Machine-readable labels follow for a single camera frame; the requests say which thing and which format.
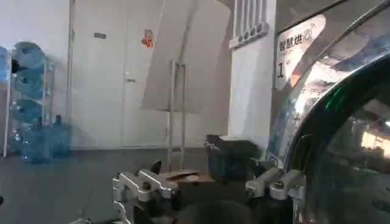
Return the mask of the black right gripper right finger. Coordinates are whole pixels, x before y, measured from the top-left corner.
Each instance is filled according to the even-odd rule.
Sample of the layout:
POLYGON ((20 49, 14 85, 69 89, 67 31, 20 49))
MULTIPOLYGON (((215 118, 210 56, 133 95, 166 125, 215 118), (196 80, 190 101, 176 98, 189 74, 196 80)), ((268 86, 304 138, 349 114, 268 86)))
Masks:
POLYGON ((269 192, 269 196, 275 200, 286 200, 288 197, 294 200, 305 199, 305 175, 296 169, 285 172, 275 165, 275 161, 260 161, 251 158, 249 170, 259 175, 245 183, 245 190, 250 198, 260 198, 269 192))

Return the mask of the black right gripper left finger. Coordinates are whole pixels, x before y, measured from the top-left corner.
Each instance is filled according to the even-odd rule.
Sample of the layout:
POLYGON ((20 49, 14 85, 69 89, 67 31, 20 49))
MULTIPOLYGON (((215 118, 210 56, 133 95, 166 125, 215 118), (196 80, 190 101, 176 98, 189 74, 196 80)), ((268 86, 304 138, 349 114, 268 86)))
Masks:
POLYGON ((162 161, 154 161, 150 168, 117 173, 112 179, 113 205, 121 223, 134 223, 135 215, 129 203, 149 203, 161 197, 172 200, 179 185, 160 174, 162 161))

